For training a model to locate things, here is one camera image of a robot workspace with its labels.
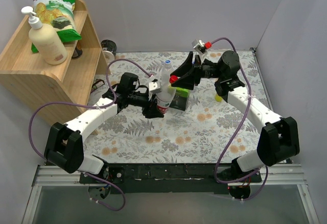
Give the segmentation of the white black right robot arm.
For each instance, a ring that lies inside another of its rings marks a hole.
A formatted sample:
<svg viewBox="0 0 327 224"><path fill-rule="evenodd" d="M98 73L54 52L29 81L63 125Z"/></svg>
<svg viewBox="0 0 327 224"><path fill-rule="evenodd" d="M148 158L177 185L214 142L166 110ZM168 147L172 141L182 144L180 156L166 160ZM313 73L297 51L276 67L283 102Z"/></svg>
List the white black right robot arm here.
<svg viewBox="0 0 327 224"><path fill-rule="evenodd" d="M237 75L240 68L239 56L234 51L225 51L216 63L201 61L199 55L189 53L171 73L178 78L172 85L188 90L193 90L202 78L216 79L217 95L242 112L260 133L255 150L232 160L229 177L237 182L246 180L253 170L272 166L300 152L295 119L274 113L251 96Z"/></svg>

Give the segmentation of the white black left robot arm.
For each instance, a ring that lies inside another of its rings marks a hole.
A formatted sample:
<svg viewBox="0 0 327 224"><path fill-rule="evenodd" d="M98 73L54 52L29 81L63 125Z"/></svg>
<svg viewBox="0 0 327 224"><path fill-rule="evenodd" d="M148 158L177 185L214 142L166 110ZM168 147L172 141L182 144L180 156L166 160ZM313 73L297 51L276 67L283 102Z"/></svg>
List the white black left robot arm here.
<svg viewBox="0 0 327 224"><path fill-rule="evenodd" d="M137 75L126 72L95 103L78 117L61 124L52 125L45 147L45 158L68 173L75 171L91 173L97 183L104 183L109 171L104 160L84 153L86 138L109 118L116 116L128 106L142 109L145 118L162 118L157 107L156 94L161 92L161 83L153 79L148 85L141 85Z"/></svg>

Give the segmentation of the red bottle cap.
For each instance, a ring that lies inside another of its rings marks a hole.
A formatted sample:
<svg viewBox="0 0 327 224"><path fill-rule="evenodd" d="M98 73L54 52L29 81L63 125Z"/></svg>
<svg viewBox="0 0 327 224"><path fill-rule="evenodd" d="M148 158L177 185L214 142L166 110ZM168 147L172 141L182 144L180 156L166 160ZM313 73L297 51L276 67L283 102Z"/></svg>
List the red bottle cap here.
<svg viewBox="0 0 327 224"><path fill-rule="evenodd" d="M169 82L170 82L171 84L173 84L173 83L175 83L177 80L178 80L178 77L177 77L177 76L170 76Z"/></svg>

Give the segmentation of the red label water bottle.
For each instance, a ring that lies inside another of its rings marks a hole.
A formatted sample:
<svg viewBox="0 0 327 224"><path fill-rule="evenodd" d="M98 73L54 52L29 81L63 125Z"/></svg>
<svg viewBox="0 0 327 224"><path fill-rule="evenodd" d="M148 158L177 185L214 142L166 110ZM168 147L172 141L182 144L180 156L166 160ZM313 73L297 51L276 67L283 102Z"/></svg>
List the red label water bottle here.
<svg viewBox="0 0 327 224"><path fill-rule="evenodd" d="M172 87L172 84L166 83L162 85L162 92L156 95L157 107L162 114L165 114L175 96L176 87Z"/></svg>

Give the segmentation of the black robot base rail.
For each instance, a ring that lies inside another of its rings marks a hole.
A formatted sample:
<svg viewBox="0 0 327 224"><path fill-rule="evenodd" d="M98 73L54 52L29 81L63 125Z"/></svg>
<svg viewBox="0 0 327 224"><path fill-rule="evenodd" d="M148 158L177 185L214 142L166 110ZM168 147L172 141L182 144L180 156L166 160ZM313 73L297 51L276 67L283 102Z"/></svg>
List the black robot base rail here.
<svg viewBox="0 0 327 224"><path fill-rule="evenodd" d="M212 192L228 194L214 178L214 163L106 163L98 177L124 193Z"/></svg>

